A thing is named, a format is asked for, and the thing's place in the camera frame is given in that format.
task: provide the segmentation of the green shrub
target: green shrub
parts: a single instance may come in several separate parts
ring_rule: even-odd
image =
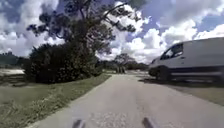
[[[68,44],[44,44],[33,49],[24,68],[28,80],[50,84],[98,76],[102,69],[96,62],[95,55]]]

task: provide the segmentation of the sky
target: sky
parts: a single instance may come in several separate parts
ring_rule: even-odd
[[[111,42],[112,54],[98,55],[111,60],[120,53],[128,53],[136,61],[150,63],[172,44],[224,37],[224,0],[146,0],[137,10],[141,20],[128,17],[114,18],[123,25],[132,24],[135,33],[114,29],[116,40]],[[44,43],[62,44],[63,40],[48,37],[47,33],[35,37],[26,31],[29,24],[41,24],[39,15],[56,10],[59,0],[0,0],[0,53],[12,51],[28,56],[33,47]],[[129,5],[127,10],[136,10]]]

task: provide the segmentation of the road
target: road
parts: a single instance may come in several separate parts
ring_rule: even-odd
[[[29,128],[224,127],[224,107],[140,79],[114,75]]]
[[[0,76],[24,74],[22,69],[0,69]]]

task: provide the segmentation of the distant vehicle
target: distant vehicle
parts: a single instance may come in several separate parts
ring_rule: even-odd
[[[175,77],[223,78],[224,38],[175,44],[152,61],[149,75],[163,81]]]

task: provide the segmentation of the grass lawn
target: grass lawn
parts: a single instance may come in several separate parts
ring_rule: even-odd
[[[178,83],[168,86],[224,106],[224,85],[215,83]]]
[[[9,83],[1,80],[0,128],[24,128],[65,107],[109,77],[101,75],[54,85],[26,83],[23,87],[13,87],[11,83],[12,86],[8,86]]]

